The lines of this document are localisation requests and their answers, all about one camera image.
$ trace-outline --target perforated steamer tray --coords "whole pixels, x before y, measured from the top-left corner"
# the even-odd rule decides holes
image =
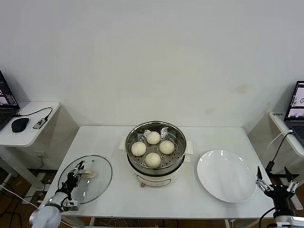
[[[161,135],[161,141],[158,144],[149,144],[146,136],[149,132],[158,132]],[[174,152],[170,155],[161,153],[160,144],[163,141],[171,141],[174,144]],[[131,147],[136,142],[142,142],[147,150],[143,156],[134,156]],[[183,161],[183,155],[186,150],[186,139],[184,134],[176,126],[161,121],[151,121],[135,127],[126,139],[126,150],[129,161],[140,170],[148,174],[161,174],[179,167]],[[158,168],[150,168],[145,164],[145,157],[149,153],[156,153],[161,157],[161,165]]]

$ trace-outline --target white side table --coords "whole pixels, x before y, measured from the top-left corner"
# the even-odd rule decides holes
[[[278,127],[280,132],[286,132],[286,131],[290,130],[289,127],[284,122],[285,114],[286,114],[286,112],[283,112],[283,111],[269,112],[269,116],[270,116],[271,120],[275,123],[275,125]],[[290,146],[294,150],[294,152],[299,157],[304,158],[304,147],[302,146],[302,144],[300,144],[298,139],[294,135],[289,134],[289,135],[287,135],[286,140],[288,141],[288,143],[290,144]],[[280,180],[283,184],[288,185],[287,184],[288,181],[286,178],[280,178]],[[299,182],[298,187],[300,187],[304,183],[304,174],[299,175],[296,178],[296,180]],[[303,206],[296,195],[294,195],[291,198],[291,202],[293,203],[296,210],[303,210]]]
[[[9,173],[5,182],[11,176],[17,176],[17,173],[26,179],[32,186],[26,196],[32,196],[38,190],[48,190],[48,186],[44,186],[41,182],[45,174],[40,173],[37,177],[34,176],[28,169],[15,158],[6,147],[29,147],[37,139],[55,112],[58,110],[60,104],[58,102],[18,102],[20,114],[29,114],[45,107],[52,107],[53,111],[48,117],[48,121],[40,128],[33,129],[33,126],[41,119],[47,116],[50,109],[43,110],[36,114],[28,116],[29,123],[26,129],[20,133],[14,133],[11,130],[11,123],[18,119],[14,117],[7,123],[7,125],[0,131],[0,165]]]

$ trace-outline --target computer mouse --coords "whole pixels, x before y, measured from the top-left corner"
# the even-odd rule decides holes
[[[11,130],[15,133],[22,132],[29,122],[28,118],[20,118],[11,123]]]

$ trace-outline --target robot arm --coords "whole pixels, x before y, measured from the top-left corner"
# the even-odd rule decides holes
[[[258,167],[256,184],[264,192],[264,194],[272,198],[274,202],[274,219],[276,223],[270,224],[271,227],[304,228],[304,218],[298,217],[290,204],[290,198],[295,194],[295,190],[299,182],[294,181],[292,174],[286,167],[285,172],[287,180],[290,182],[289,186],[267,184],[263,180],[261,170]]]
[[[72,199],[72,190],[77,187],[80,181],[80,170],[84,169],[84,161],[67,174],[66,182],[55,192],[48,202],[32,213],[29,222],[32,228],[58,228],[61,222],[61,213],[68,210],[78,210],[78,201]]]

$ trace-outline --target laptop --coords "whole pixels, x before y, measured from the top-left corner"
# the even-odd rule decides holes
[[[304,146],[304,81],[297,81],[284,122]]]
[[[19,105],[0,71],[0,130],[19,109]]]

